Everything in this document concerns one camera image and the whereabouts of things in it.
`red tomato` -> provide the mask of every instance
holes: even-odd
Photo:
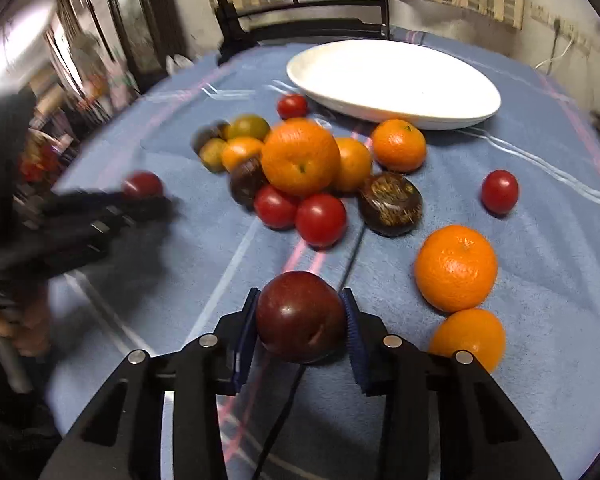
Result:
[[[122,183],[122,191],[136,198],[162,196],[162,181],[151,171],[136,171]]]
[[[296,223],[299,198],[277,190],[267,184],[256,194],[253,203],[258,218],[272,229],[289,229]]]
[[[20,173],[26,182],[40,182],[45,176],[44,170],[30,160],[21,161]]]
[[[509,171],[491,171],[482,183],[480,198],[492,213],[506,215],[518,201],[518,181]]]
[[[283,119],[305,117],[308,112],[309,106],[306,99],[300,94],[285,95],[278,101],[278,114]]]
[[[330,194],[310,196],[298,208],[296,228],[307,244],[319,248],[332,246],[347,230],[347,210]]]

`white plate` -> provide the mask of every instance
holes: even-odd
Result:
[[[367,121],[401,118],[426,130],[477,124],[500,108],[500,93],[481,72],[437,50],[386,40],[314,46],[286,66],[309,97]]]

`table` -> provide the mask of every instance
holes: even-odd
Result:
[[[477,128],[426,132],[426,163],[410,177],[424,197],[424,220],[403,238],[366,231],[347,286],[362,310],[426,348],[443,318],[416,290],[411,266],[418,248],[451,223],[485,235],[499,269],[484,308],[507,332],[494,377],[564,479],[577,479],[600,451],[600,142],[574,101],[530,67],[422,32],[396,28],[394,37],[481,70],[498,87],[502,108]],[[127,234],[106,262],[52,283],[60,359],[47,399],[62,432],[131,349],[180,349],[240,309],[251,286],[262,288],[283,270],[310,270],[339,284],[363,229],[354,202],[346,203],[344,240],[314,251],[296,232],[270,231],[239,208],[226,176],[209,173],[189,147],[200,126],[240,113],[257,112],[275,123],[276,101],[290,85],[286,62],[310,46],[261,46],[221,67],[212,56],[203,58],[116,118],[63,177],[61,190],[117,189],[130,171],[153,171],[179,198],[179,215],[168,226]],[[352,84],[361,81],[363,75],[352,73]],[[234,89],[255,93],[229,100],[217,92]],[[337,136],[365,140],[373,128],[315,110],[313,117]],[[571,176],[554,178],[534,156]],[[496,168],[514,173],[521,186],[520,201],[505,220],[485,213],[477,197],[484,176]],[[259,350],[242,393],[218,398],[231,479],[250,477],[295,370]],[[168,397],[164,411],[166,479],[172,476],[172,402]],[[360,394],[346,358],[310,367],[263,478],[373,478],[383,404]],[[435,478],[439,448],[435,442],[432,448]]]

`mandarin orange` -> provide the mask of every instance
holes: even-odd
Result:
[[[222,165],[231,171],[242,161],[258,155],[262,150],[262,142],[253,137],[235,137],[227,141],[222,151]]]
[[[445,312],[457,312],[487,298],[496,281],[498,261],[478,231],[448,225],[424,241],[414,272],[425,300]]]
[[[307,196],[327,187],[340,169],[340,150],[331,133],[309,119],[275,126],[262,148],[262,170],[273,187]]]
[[[350,137],[338,137],[336,143],[340,150],[340,170],[333,187],[338,191],[355,191],[371,174],[371,153],[362,142]]]
[[[417,170],[427,156],[427,143],[420,130],[401,119],[379,124],[371,140],[376,160],[391,171]]]
[[[481,308],[462,310],[449,316],[435,331],[429,352],[451,357],[458,350],[471,352],[489,373],[502,359],[506,336],[502,324]]]

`hand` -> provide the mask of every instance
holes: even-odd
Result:
[[[46,284],[22,308],[20,324],[10,323],[0,312],[0,336],[10,338],[24,356],[35,356],[49,348],[50,312]]]

